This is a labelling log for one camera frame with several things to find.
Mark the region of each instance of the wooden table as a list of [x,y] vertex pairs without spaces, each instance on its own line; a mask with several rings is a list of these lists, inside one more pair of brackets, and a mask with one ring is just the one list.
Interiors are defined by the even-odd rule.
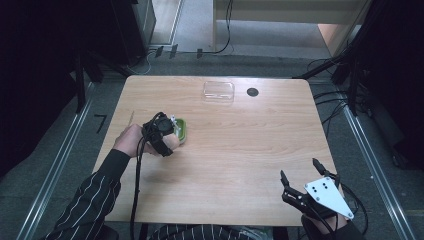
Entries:
[[[234,101],[202,98],[207,81],[231,82]],[[249,96],[248,88],[259,95]],[[283,169],[296,189],[320,177],[319,159],[335,167],[309,85],[299,79],[131,76],[127,79],[94,171],[128,125],[155,113],[187,122],[187,140],[169,157],[143,155],[136,221],[299,226],[300,212],[281,199]],[[109,221],[129,221],[135,159]]]

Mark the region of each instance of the aluminum rail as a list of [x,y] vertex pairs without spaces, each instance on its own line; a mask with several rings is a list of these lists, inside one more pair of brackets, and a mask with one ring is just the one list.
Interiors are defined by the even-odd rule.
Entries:
[[372,147],[362,129],[359,119],[353,116],[352,112],[344,108],[344,114],[349,122],[353,134],[358,142],[359,148],[364,155],[365,162],[374,178],[377,189],[386,205],[387,211],[392,218],[393,224],[396,231],[399,234],[400,239],[414,240],[417,239],[410,226],[408,219],[406,218],[405,212],[399,203],[396,195],[394,194],[392,187],[390,186],[384,171],[382,170],[378,158],[374,154]]
[[87,102],[81,112],[75,116],[72,125],[69,128],[69,131],[66,134],[65,139],[63,140],[62,145],[59,149],[59,152],[56,155],[56,158],[49,170],[49,173],[47,174],[44,183],[41,186],[40,191],[38,192],[37,197],[31,205],[25,222],[22,225],[21,231],[19,232],[18,237],[16,238],[17,240],[33,238],[38,223],[40,222],[40,219],[43,216],[44,210],[47,207],[47,204],[57,184],[57,181],[61,176],[69,153],[75,143],[75,139],[77,138],[81,126],[87,116],[87,112],[90,109],[94,90],[95,84],[90,82],[87,87]]

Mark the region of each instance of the clear plastic container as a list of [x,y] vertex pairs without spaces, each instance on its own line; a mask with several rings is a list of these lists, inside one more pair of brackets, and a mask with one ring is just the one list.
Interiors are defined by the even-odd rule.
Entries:
[[230,82],[205,82],[203,100],[231,103],[234,101],[234,84]]

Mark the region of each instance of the black circular marker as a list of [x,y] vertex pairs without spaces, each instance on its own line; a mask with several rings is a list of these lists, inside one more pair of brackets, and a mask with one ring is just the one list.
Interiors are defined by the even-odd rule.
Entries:
[[251,96],[251,97],[256,97],[258,96],[259,91],[256,88],[249,88],[247,89],[247,95]]

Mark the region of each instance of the green object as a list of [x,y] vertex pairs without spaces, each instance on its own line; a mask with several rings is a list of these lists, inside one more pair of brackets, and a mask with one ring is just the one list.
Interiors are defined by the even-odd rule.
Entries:
[[183,144],[186,140],[186,122],[181,118],[177,118],[175,121],[177,122],[178,128],[174,128],[174,133],[180,140],[180,144]]

